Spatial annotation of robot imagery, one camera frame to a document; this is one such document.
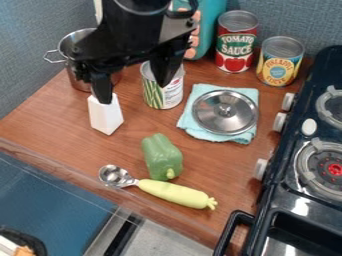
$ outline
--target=tin can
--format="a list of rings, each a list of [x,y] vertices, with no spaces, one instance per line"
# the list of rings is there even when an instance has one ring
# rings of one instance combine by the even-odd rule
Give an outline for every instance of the tin can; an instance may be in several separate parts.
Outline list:
[[[262,43],[257,77],[270,86],[291,84],[297,77],[304,56],[304,46],[286,36],[274,36]]]
[[[235,10],[218,19],[216,65],[229,73],[246,71],[253,61],[257,17],[247,11]]]
[[[174,78],[165,87],[160,87],[152,73],[150,62],[144,62],[140,67],[143,80],[144,101],[151,108],[170,109],[181,103],[183,99],[184,67],[176,72]]]

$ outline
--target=metal spoon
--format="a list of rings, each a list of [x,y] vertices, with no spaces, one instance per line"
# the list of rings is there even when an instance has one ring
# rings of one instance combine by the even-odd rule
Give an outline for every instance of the metal spoon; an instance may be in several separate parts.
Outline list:
[[[100,168],[99,178],[106,185],[114,188],[138,186],[141,190],[164,200],[195,209],[209,207],[215,210],[215,198],[209,198],[204,192],[156,180],[137,180],[128,171],[116,165],[106,165]]]

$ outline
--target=toy pepper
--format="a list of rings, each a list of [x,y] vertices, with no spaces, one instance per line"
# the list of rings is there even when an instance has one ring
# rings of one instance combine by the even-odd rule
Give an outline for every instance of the toy pepper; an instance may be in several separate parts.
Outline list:
[[[165,135],[157,133],[144,138],[142,150],[151,179],[166,181],[181,174],[182,152]]]

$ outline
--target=yellow spoon handle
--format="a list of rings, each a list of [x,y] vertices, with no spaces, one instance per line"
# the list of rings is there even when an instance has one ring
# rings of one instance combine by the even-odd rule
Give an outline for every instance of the yellow spoon handle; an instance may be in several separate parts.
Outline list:
[[[138,186],[151,195],[190,208],[204,209],[209,207],[211,210],[215,210],[218,205],[215,198],[209,198],[202,191],[168,182],[144,179],[139,181]]]

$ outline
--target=wooden countertop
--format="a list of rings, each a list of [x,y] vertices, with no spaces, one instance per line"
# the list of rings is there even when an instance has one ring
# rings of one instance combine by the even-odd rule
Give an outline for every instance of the wooden countertop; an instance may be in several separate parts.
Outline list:
[[[233,210],[254,211],[260,189],[252,178],[254,165],[258,158],[268,159],[279,142],[280,135],[272,132],[273,120],[284,94],[296,92],[302,84],[308,65],[303,66],[293,85],[273,88],[256,78],[255,68],[229,75],[208,59],[186,62],[184,100],[171,110],[154,110],[143,102],[139,66],[129,67],[115,89],[125,122],[111,136],[90,128],[89,94],[71,88],[63,70],[1,121],[0,150],[214,247]],[[260,119],[250,145],[201,141],[176,128],[196,83],[259,90]],[[184,155],[183,174],[172,182],[215,197],[217,210],[189,209],[135,187],[109,190],[97,182],[98,169],[109,163],[136,178],[148,178],[140,144],[157,132],[169,137]],[[240,243],[238,234],[234,244]]]

